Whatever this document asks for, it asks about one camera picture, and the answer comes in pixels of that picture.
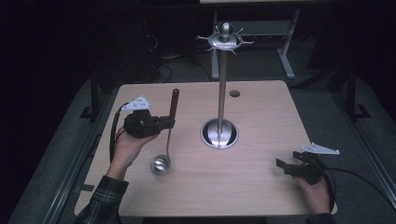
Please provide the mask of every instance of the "cord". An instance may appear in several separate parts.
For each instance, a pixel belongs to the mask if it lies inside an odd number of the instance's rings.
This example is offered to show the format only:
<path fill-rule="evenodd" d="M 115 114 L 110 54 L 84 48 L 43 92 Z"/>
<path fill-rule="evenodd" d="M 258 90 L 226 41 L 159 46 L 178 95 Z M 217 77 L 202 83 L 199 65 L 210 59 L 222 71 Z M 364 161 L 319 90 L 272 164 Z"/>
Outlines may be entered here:
<path fill-rule="evenodd" d="M 212 76 L 210 76 L 210 74 L 207 72 L 206 68 L 204 68 L 201 64 L 199 64 L 198 62 L 195 62 L 193 60 L 175 61 L 175 59 L 170 59 L 170 60 L 165 61 L 164 63 L 193 63 L 193 64 L 201 67 L 205 71 L 209 81 L 212 81 Z"/>
<path fill-rule="evenodd" d="M 372 188 L 374 188 L 383 198 L 384 200 L 390 205 L 390 207 L 393 208 L 393 204 L 390 201 L 390 199 L 387 197 L 387 195 L 385 195 L 378 187 L 376 187 L 372 182 L 370 182 L 368 179 L 364 178 L 361 175 L 355 174 L 353 172 L 350 172 L 348 170 L 344 170 L 344 169 L 339 169 L 339 168 L 327 168 L 327 170 L 329 171 L 338 171 L 338 172 L 344 172 L 350 175 L 354 175 L 358 178 L 360 178 L 361 180 L 363 180 L 364 182 L 366 182 L 368 185 L 370 185 Z"/>
<path fill-rule="evenodd" d="M 168 77 L 167 79 L 164 79 L 163 75 L 159 72 L 159 73 L 160 73 L 161 81 L 162 81 L 163 83 L 171 82 L 170 80 L 171 80 L 172 75 L 173 75 L 172 69 L 171 69 L 170 67 L 166 66 L 166 65 L 163 64 L 163 63 L 160 63 L 160 66 L 166 68 L 166 69 L 169 71 L 169 77 Z"/>
<path fill-rule="evenodd" d="M 119 139 L 119 137 L 123 134 L 123 133 L 125 133 L 125 129 L 119 134 L 119 135 L 117 135 L 117 137 L 116 137 L 116 142 L 117 142 L 117 139 Z"/>
<path fill-rule="evenodd" d="M 114 156 L 114 149 L 116 147 L 116 130 L 117 130 L 117 123 L 119 122 L 120 112 L 123 106 L 128 105 L 129 103 L 125 103 L 117 110 L 116 114 L 114 115 L 113 124 L 111 125 L 111 133 L 110 133 L 110 162 L 113 161 Z"/>
<path fill-rule="evenodd" d="M 337 186 L 337 184 L 335 182 L 334 173 L 331 170 L 329 170 L 329 173 L 332 176 L 332 195 L 333 195 L 333 197 L 335 199 L 335 195 L 337 194 L 338 186 Z"/>
<path fill-rule="evenodd" d="M 154 46 L 152 47 L 152 49 L 148 49 L 148 51 L 154 53 L 154 50 L 158 47 L 158 39 L 154 35 L 146 35 L 146 37 L 154 39 Z"/>

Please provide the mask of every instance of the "wooden table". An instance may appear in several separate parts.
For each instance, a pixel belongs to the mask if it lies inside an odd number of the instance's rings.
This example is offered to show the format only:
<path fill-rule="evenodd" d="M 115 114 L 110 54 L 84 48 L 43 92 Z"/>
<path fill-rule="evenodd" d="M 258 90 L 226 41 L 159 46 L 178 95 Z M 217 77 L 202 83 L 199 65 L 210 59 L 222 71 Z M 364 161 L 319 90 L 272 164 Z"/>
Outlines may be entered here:
<path fill-rule="evenodd" d="M 286 84 L 282 81 L 228 82 L 224 118 L 239 130 L 228 149 L 207 147 L 201 127 L 218 115 L 219 83 L 125 85 L 111 115 L 124 103 L 145 95 L 153 116 L 169 113 L 172 89 L 180 89 L 176 125 L 170 140 L 172 168 L 155 175 L 150 163 L 165 153 L 167 131 L 142 149 L 128 170 L 130 186 L 120 205 L 121 216 L 211 217 L 308 214 L 304 198 L 290 176 L 276 167 L 276 158 L 296 163 L 293 150 L 309 139 Z M 240 91 L 237 98 L 228 92 Z M 118 127 L 129 112 L 121 112 Z M 108 141 L 113 116 L 106 124 L 86 185 L 97 186 L 109 165 Z M 88 204 L 82 191 L 75 212 Z"/>

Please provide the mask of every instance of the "human hand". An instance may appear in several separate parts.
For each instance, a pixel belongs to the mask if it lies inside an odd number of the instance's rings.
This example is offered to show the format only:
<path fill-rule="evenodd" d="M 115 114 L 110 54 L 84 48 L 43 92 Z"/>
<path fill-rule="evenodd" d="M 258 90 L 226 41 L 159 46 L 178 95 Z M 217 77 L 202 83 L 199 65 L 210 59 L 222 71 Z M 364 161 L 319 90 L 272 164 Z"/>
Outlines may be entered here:
<path fill-rule="evenodd" d="M 308 184 L 303 178 L 294 176 L 293 179 L 303 191 L 305 202 L 313 214 L 330 213 L 329 189 L 323 176 L 318 183 Z"/>
<path fill-rule="evenodd" d="M 157 136 L 135 138 L 126 133 L 123 127 L 119 128 L 113 161 L 110 163 L 106 175 L 123 180 L 126 170 L 137 158 L 142 147 L 149 141 L 154 140 Z"/>

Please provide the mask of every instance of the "circular metal base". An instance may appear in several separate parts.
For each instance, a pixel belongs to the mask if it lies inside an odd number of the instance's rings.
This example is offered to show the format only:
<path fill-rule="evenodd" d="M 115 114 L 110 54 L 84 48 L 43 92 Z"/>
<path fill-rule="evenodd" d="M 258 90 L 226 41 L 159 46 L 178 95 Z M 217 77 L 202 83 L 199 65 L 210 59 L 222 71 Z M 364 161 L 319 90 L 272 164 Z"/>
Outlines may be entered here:
<path fill-rule="evenodd" d="M 239 137 L 239 131 L 236 126 L 227 119 L 224 119 L 222 122 L 220 137 L 218 135 L 218 127 L 218 119 L 208 121 L 201 128 L 201 139 L 207 146 L 215 149 L 226 149 L 232 147 Z"/>

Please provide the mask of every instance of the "left hand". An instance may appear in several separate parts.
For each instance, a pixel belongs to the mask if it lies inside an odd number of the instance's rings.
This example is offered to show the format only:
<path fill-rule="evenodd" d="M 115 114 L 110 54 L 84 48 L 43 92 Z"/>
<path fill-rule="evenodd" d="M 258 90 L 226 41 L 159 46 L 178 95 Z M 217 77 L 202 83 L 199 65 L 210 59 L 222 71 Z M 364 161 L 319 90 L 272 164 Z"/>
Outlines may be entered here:
<path fill-rule="evenodd" d="M 135 138 L 126 133 L 123 127 L 119 128 L 113 161 L 110 163 L 106 175 L 123 180 L 126 170 L 137 158 L 142 147 L 157 136 Z"/>

